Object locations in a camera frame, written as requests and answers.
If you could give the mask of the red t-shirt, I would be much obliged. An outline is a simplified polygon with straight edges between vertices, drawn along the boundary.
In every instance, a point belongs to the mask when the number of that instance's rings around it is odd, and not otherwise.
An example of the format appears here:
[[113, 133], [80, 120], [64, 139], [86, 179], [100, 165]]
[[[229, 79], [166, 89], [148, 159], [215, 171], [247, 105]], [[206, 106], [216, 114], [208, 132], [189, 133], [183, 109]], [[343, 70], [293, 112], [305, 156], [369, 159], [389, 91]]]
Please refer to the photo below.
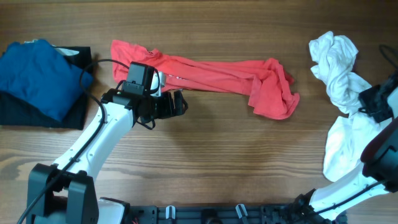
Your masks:
[[113, 78], [127, 77], [131, 62], [150, 65], [166, 76], [166, 90], [188, 89], [237, 93], [249, 97], [254, 114], [270, 119], [286, 119], [296, 109], [300, 96], [290, 90], [294, 79], [274, 58], [240, 62], [194, 61], [152, 51], [137, 44], [114, 40], [111, 44]]

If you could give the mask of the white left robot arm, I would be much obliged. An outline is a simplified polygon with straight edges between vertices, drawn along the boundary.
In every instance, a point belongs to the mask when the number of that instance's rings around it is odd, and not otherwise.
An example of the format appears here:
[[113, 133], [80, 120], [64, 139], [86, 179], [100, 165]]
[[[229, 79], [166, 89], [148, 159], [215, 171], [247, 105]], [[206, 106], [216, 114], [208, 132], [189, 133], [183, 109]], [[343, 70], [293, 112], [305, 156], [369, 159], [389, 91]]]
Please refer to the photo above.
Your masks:
[[27, 208], [19, 223], [124, 223], [129, 204], [97, 198], [95, 180], [119, 140], [135, 124], [154, 123], [185, 113], [181, 91], [157, 96], [110, 89], [74, 145], [50, 166], [29, 174]]

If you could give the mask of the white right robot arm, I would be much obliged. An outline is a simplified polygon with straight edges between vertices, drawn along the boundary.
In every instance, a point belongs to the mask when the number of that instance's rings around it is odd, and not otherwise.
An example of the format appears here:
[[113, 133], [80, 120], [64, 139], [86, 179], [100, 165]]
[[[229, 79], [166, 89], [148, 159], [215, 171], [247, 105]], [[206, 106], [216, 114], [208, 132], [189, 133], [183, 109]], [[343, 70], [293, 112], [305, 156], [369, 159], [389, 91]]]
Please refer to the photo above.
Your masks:
[[289, 223], [333, 223], [347, 209], [378, 195], [397, 192], [397, 118], [365, 147], [360, 165], [321, 189], [300, 195]]

